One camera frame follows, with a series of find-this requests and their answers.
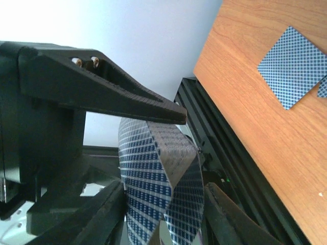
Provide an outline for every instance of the wooden table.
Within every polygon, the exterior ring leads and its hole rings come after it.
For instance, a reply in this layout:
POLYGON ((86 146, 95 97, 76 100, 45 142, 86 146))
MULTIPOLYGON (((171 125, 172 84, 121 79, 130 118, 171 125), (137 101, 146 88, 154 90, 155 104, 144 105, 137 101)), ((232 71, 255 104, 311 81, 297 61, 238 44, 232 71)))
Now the wooden table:
POLYGON ((327 99, 285 110, 257 65, 288 26, 327 54, 327 0, 224 0, 194 74, 312 244, 327 244, 327 99))

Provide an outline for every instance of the blue checkered card back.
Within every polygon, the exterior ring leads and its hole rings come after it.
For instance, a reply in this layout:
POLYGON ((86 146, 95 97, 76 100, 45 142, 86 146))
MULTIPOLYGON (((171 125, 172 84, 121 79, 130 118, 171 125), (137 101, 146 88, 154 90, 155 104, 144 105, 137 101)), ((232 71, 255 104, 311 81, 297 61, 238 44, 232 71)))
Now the blue checkered card back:
POLYGON ((321 80, 317 96, 327 98, 327 76, 321 80))
POLYGON ((258 66, 285 109, 290 109, 327 75, 327 56, 288 27, 258 66))
POLYGON ((165 218, 173 244, 191 244, 203 219, 204 192, 195 145, 175 125, 123 118, 119 159, 130 244, 159 239, 165 218))

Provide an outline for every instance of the black plastic part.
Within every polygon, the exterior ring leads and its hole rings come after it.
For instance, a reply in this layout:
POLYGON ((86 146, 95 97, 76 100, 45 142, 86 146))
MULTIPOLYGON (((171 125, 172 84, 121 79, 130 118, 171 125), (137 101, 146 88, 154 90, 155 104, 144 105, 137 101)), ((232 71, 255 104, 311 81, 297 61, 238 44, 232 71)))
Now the black plastic part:
POLYGON ((111 157, 118 158, 117 147, 105 147, 105 146, 92 146, 84 145, 83 154, 97 156, 97 157, 111 157))
POLYGON ((204 188, 204 214, 220 245, 281 245, 253 222, 216 184, 204 188))
POLYGON ((39 236, 70 217, 93 198, 80 196, 84 186, 88 183, 107 186, 120 180, 118 167, 119 162, 111 157, 77 158, 52 180, 47 192, 28 210, 27 232, 39 236))
POLYGON ((47 185, 60 166, 81 154, 86 112, 22 94, 20 49, 7 42, 0 46, 0 178, 26 184, 39 174, 47 185))
POLYGON ((54 44, 5 42, 0 55, 15 59, 20 92, 60 106, 116 116, 185 124, 186 110, 152 92, 103 53, 54 44), (94 68, 91 57, 97 57, 94 68), (72 62, 79 58, 83 67, 72 62))
POLYGON ((203 169, 224 180, 225 193, 284 244, 310 244, 219 109, 196 79, 183 79, 175 101, 205 155, 203 169))
POLYGON ((10 216, 24 203, 25 198, 22 197, 21 194, 15 196, 8 203, 0 202, 0 220, 5 221, 10 218, 10 216))
POLYGON ((121 227, 126 210, 123 184, 120 180, 112 181, 69 218, 28 245, 116 244, 121 237, 121 229, 117 230, 117 225, 121 227))
POLYGON ((201 225, 202 244, 204 245, 219 245, 217 238, 210 226, 206 217, 203 218, 201 225))

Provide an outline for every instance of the black 3d-printed arm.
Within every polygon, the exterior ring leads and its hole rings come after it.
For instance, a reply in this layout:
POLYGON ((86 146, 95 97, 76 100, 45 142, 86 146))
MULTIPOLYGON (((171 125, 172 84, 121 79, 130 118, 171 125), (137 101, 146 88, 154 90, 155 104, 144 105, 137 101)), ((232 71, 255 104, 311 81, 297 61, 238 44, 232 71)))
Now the black 3d-printed arm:
POLYGON ((4 42, 0 48, 17 56, 22 94, 62 107, 186 123, 184 108, 142 86, 99 51, 21 42, 4 42))
POLYGON ((75 213, 27 245, 116 244, 122 235, 116 228, 124 222, 125 198, 120 180, 112 181, 75 213))

